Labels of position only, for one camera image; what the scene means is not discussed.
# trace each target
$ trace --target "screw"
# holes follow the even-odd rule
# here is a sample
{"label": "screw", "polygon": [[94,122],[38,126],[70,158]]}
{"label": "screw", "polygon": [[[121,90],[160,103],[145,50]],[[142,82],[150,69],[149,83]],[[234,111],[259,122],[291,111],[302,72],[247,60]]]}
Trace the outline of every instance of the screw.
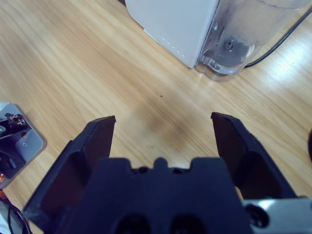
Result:
{"label": "screw", "polygon": [[265,228],[268,226],[270,218],[261,207],[249,204],[245,206],[245,210],[250,217],[250,224],[258,228]]}
{"label": "screw", "polygon": [[223,45],[224,49],[226,50],[232,50],[233,49],[233,42],[231,42],[230,40],[229,41],[226,41]]}

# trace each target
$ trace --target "white appliance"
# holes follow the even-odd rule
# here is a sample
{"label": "white appliance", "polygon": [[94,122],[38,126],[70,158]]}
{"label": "white appliance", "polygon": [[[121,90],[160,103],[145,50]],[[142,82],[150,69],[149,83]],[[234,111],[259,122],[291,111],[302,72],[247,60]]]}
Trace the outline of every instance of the white appliance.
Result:
{"label": "white appliance", "polygon": [[310,2],[126,0],[126,6],[145,32],[186,66],[229,75],[242,70]]}

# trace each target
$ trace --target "mounting hole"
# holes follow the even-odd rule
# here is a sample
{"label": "mounting hole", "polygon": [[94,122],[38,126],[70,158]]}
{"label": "mounting hole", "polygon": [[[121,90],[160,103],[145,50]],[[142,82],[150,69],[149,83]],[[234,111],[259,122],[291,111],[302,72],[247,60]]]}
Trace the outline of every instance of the mounting hole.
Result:
{"label": "mounting hole", "polygon": [[177,216],[170,228],[170,234],[207,234],[199,218],[186,214]]}
{"label": "mounting hole", "polygon": [[138,169],[138,172],[139,172],[140,174],[145,174],[145,173],[148,172],[148,167],[140,167],[140,168]]}
{"label": "mounting hole", "polygon": [[151,228],[147,219],[140,214],[130,214],[123,218],[115,234],[150,234]]}
{"label": "mounting hole", "polygon": [[268,226],[270,218],[265,210],[263,210],[261,207],[249,204],[245,206],[245,210],[250,217],[251,225],[254,225],[258,228],[265,228]]}
{"label": "mounting hole", "polygon": [[180,174],[183,174],[184,171],[183,171],[183,169],[181,169],[181,168],[173,168],[173,169],[172,169],[172,173],[173,173],[173,174],[178,174],[178,175],[180,175]]}

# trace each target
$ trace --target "wire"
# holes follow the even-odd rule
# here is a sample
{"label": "wire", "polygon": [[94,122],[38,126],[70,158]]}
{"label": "wire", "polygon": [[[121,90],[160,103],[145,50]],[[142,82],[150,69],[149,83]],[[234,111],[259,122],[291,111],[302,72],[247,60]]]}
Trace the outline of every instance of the wire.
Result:
{"label": "wire", "polygon": [[0,201],[7,204],[9,206],[9,209],[8,209],[8,224],[9,224],[9,228],[11,226],[11,217],[9,217],[10,215],[10,212],[11,210],[14,211],[20,218],[21,220],[23,221],[23,225],[24,227],[26,228],[26,231],[27,231],[27,234],[33,234],[30,230],[30,227],[29,227],[29,224],[28,224],[28,221],[27,219],[25,218],[25,216],[23,215],[23,213],[16,207],[14,206],[11,202],[3,199],[3,198],[0,198]]}
{"label": "wire", "polygon": [[255,60],[251,63],[248,63],[245,66],[245,68],[252,67],[252,66],[260,63],[262,60],[264,60],[266,57],[268,57],[271,53],[273,53],[290,36],[290,34],[293,33],[293,31],[302,23],[302,21],[304,21],[305,18],[309,16],[309,14],[311,12],[312,12],[312,6],[310,6],[310,8],[306,11],[306,13],[304,13],[304,15],[287,31],[286,34],[284,34],[284,36],[282,36],[282,38],[268,52],[266,52],[264,55],[262,55],[257,60]]}
{"label": "wire", "polygon": [[10,229],[10,233],[11,234],[14,234],[13,232],[13,229],[12,229],[12,225],[11,225],[11,207],[9,206],[8,208],[8,226],[9,226],[9,229]]}

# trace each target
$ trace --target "black cable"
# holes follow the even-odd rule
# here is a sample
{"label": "black cable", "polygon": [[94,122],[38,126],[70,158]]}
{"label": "black cable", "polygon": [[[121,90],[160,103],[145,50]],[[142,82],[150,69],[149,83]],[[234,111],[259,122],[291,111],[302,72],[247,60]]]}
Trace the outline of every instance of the black cable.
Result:
{"label": "black cable", "polygon": [[309,14],[312,12],[312,6],[304,13],[304,15],[287,31],[286,34],[268,51],[266,52],[263,56],[258,58],[257,60],[248,63],[245,68],[247,67],[252,67],[256,65],[257,63],[260,63],[262,60],[264,60],[267,56],[269,56],[271,53],[273,53],[289,36],[290,34],[293,33],[293,31],[302,23],[302,21],[305,20],[306,17],[309,16]]}
{"label": "black cable", "polygon": [[10,233],[14,234],[13,229],[12,229],[12,225],[11,225],[11,207],[10,206],[8,208],[8,219],[7,219],[7,221],[8,221],[8,226],[9,226],[9,229],[10,229]]}
{"label": "black cable", "polygon": [[30,230],[28,221],[25,218],[25,216],[23,215],[23,213],[16,206],[14,206],[11,202],[9,202],[5,199],[2,199],[2,198],[0,198],[0,201],[7,204],[9,206],[10,210],[14,211],[21,218],[21,220],[23,221],[23,225],[25,226],[25,228],[27,230],[27,234],[33,234]]}

